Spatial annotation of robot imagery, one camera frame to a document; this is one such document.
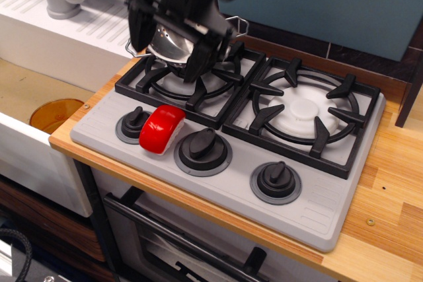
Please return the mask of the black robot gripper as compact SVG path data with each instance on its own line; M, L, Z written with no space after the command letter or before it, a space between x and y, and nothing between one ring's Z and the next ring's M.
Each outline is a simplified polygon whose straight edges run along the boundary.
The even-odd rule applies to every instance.
M149 45L158 24L194 43L185 67L185 83L193 83L218 59L223 59L235 35L234 28L221 15L217 0L127 0L127 4L130 40L135 50ZM202 35L188 20L209 31Z

